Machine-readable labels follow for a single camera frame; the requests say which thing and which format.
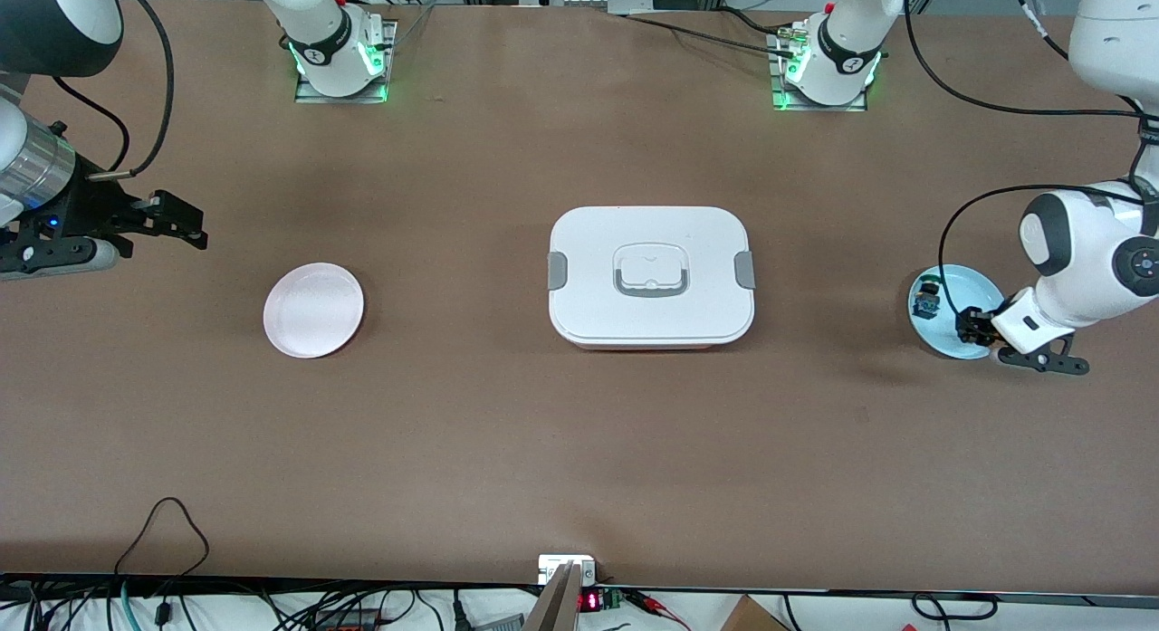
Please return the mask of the light blue round plate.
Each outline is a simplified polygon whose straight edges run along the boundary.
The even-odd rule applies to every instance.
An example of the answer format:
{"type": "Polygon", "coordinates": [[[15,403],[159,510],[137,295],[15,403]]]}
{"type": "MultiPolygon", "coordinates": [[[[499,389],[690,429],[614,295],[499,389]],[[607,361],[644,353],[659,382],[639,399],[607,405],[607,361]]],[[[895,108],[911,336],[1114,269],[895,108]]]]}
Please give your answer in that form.
{"type": "Polygon", "coordinates": [[[964,309],[983,309],[992,311],[1003,303],[1001,290],[972,268],[964,264],[943,264],[943,267],[928,268],[927,271],[940,276],[941,283],[941,309],[935,319],[923,320],[911,316],[911,300],[914,297],[914,283],[909,289],[907,314],[909,321],[928,348],[953,360],[985,360],[991,354],[987,348],[972,344],[964,344],[957,338],[956,327],[958,324],[956,312],[962,313],[964,309]]]}

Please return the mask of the pink round plate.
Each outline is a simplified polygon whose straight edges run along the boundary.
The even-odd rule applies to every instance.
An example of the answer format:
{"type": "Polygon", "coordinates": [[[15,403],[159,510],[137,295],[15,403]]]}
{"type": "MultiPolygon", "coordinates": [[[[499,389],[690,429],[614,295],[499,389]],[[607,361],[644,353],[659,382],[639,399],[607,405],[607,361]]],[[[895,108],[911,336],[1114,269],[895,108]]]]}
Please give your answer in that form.
{"type": "Polygon", "coordinates": [[[268,293],[263,331],[290,358],[323,358],[355,338],[365,306],[363,287],[352,271],[334,263],[301,264],[268,293]]]}

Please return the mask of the brown cardboard box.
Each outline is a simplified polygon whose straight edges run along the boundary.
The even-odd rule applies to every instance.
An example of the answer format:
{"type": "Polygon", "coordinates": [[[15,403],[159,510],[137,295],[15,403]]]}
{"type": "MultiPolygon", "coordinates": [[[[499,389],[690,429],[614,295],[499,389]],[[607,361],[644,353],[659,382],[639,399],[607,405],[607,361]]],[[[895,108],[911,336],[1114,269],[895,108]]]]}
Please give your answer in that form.
{"type": "Polygon", "coordinates": [[[720,631],[793,631],[779,621],[766,607],[749,595],[741,595],[730,610],[720,631]]]}

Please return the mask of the red test leads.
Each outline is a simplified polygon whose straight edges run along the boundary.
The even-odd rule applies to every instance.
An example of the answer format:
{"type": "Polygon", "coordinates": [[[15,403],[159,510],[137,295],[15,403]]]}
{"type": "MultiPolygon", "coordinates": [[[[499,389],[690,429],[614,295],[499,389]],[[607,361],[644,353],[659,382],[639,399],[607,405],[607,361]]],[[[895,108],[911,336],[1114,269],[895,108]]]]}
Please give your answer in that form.
{"type": "Polygon", "coordinates": [[[621,595],[629,605],[637,607],[637,610],[653,615],[655,617],[661,617],[666,621],[675,622],[684,631],[693,631],[678,615],[666,609],[666,605],[662,605],[658,599],[649,597],[642,592],[637,592],[629,588],[622,588],[621,595]]]}

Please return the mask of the small white box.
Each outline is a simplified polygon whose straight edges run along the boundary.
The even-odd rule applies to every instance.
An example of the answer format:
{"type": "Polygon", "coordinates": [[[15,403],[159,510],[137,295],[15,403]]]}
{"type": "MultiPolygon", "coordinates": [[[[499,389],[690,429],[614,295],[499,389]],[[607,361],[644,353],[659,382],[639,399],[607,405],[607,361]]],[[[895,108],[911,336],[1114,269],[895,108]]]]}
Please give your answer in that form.
{"type": "Polygon", "coordinates": [[[548,553],[540,554],[538,558],[538,572],[537,572],[537,585],[546,586],[555,570],[563,568],[564,565],[576,564],[580,565],[580,581],[584,588],[593,587],[597,585],[598,576],[598,563],[590,554],[566,554],[566,553],[548,553]]]}

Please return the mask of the wooden beam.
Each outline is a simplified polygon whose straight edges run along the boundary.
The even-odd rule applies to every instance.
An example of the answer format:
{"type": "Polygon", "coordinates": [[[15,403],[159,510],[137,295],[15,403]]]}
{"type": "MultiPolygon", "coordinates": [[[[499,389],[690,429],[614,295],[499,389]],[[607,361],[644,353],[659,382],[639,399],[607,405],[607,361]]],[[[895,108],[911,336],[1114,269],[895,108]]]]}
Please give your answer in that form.
{"type": "Polygon", "coordinates": [[[551,576],[526,616],[522,631],[576,631],[585,570],[575,559],[551,570],[551,576]]]}

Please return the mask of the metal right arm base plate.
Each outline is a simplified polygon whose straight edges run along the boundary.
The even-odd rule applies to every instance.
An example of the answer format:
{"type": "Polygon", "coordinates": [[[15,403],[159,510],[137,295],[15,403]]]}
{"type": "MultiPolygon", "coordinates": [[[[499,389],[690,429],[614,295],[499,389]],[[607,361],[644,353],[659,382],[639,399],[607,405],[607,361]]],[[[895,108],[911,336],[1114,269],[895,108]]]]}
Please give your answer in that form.
{"type": "Polygon", "coordinates": [[[331,55],[330,64],[313,65],[289,49],[299,73],[294,101],[309,104],[381,104],[388,101],[389,74],[398,39],[398,21],[369,14],[348,45],[331,55]]]}

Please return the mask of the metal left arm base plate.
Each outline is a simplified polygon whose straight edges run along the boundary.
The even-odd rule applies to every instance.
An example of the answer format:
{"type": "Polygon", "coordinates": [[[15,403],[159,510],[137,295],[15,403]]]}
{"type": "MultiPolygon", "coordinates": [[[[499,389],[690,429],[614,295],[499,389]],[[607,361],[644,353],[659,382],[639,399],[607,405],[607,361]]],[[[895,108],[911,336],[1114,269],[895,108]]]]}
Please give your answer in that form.
{"type": "Polygon", "coordinates": [[[782,111],[863,111],[881,52],[829,58],[803,22],[767,34],[771,103],[782,111]]]}

